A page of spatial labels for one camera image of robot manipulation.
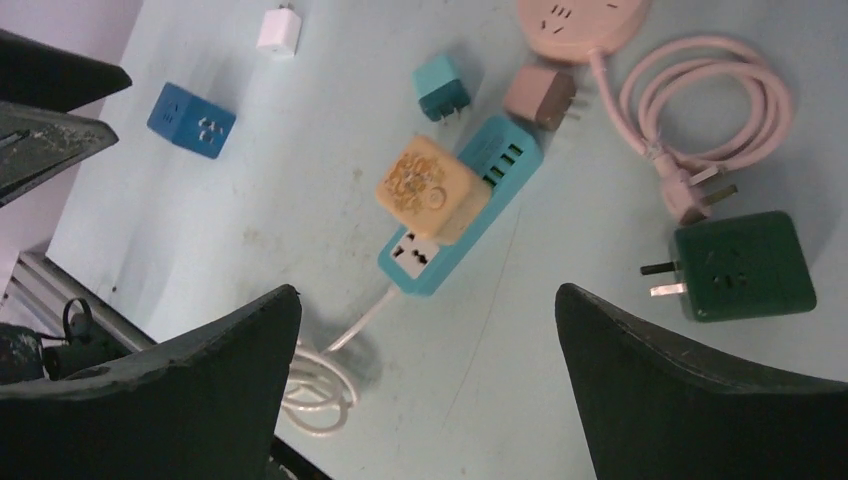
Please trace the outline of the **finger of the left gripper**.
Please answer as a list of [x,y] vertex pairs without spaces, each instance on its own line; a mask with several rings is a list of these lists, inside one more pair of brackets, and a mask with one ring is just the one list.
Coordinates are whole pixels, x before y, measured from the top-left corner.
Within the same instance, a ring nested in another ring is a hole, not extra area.
[[114,130],[100,120],[3,101],[1,205],[118,141]]
[[117,65],[1,32],[1,100],[68,113],[132,85]]

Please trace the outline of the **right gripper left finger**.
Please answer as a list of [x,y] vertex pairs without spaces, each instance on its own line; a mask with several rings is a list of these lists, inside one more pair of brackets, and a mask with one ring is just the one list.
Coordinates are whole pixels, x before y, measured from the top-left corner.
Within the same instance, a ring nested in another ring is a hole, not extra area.
[[262,479],[300,327],[280,286],[143,351],[1,389],[5,479]]

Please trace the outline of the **beige cube adapter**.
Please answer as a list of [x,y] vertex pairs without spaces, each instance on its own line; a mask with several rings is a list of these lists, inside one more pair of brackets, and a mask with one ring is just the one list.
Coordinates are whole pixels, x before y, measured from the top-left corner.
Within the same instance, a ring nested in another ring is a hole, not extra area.
[[378,203],[412,233],[439,245],[465,234],[493,188],[432,138],[417,135],[378,182]]

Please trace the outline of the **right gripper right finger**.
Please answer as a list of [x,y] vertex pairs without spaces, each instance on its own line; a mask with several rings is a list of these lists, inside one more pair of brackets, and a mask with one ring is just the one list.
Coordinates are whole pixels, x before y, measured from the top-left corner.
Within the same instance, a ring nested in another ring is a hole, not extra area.
[[717,350],[566,283],[555,320],[600,479],[843,479],[847,386]]

